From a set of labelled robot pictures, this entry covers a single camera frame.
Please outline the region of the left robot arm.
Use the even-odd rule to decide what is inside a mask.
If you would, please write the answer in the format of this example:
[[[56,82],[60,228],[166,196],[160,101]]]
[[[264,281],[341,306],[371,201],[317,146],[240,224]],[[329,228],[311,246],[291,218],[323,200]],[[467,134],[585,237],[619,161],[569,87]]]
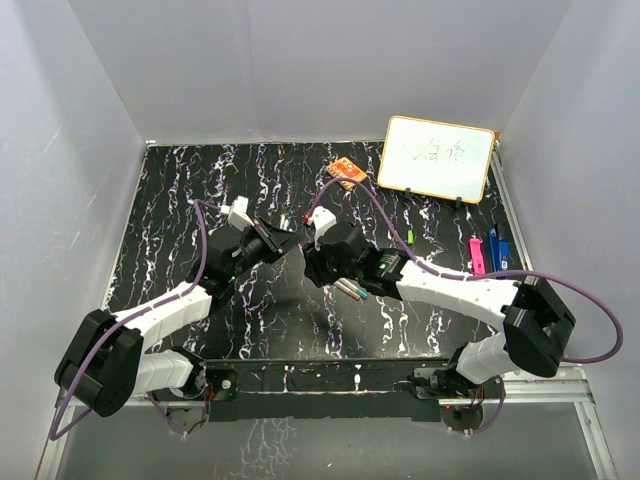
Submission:
[[[226,306],[236,281],[260,263],[278,261],[300,234],[254,219],[244,230],[225,225],[208,239],[206,259],[175,289],[138,309],[88,313],[55,374],[55,383],[101,417],[132,397],[170,389],[194,399],[206,387],[203,360],[182,347],[160,353],[151,347],[183,327]]]

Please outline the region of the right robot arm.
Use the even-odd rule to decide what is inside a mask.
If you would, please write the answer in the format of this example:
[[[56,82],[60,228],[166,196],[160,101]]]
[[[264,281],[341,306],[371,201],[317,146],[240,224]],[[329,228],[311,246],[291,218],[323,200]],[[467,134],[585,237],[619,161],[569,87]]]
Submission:
[[[552,378],[575,326],[574,316],[545,279],[472,280],[436,271],[401,249],[376,247],[347,222],[328,227],[302,252],[304,274],[318,287],[347,279],[372,295],[430,304],[495,329],[495,335],[459,347],[445,367],[411,375],[413,387],[430,396],[469,397],[510,372]]]

